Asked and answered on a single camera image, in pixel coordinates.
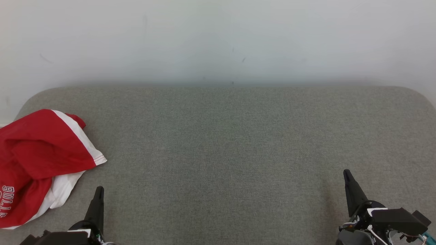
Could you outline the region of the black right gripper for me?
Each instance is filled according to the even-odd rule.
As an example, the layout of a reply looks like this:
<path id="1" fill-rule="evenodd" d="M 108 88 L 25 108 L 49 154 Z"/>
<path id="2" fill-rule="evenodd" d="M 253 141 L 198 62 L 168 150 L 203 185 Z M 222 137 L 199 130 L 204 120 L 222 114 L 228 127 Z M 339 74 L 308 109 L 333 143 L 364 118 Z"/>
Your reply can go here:
<path id="1" fill-rule="evenodd" d="M 365 230 L 373 223 L 369 208 L 386 208 L 380 202 L 369 200 L 349 169 L 343 171 L 347 209 L 353 229 Z"/>

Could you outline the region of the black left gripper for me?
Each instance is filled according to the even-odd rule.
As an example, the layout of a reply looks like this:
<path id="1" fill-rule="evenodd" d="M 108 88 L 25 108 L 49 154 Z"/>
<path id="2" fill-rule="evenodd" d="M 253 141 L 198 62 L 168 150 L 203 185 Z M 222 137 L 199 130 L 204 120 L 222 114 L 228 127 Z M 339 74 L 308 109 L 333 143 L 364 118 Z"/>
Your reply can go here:
<path id="1" fill-rule="evenodd" d="M 78 236 L 75 245 L 102 245 L 104 232 L 104 188 L 98 186 L 84 220 L 75 223 L 68 231 Z"/>

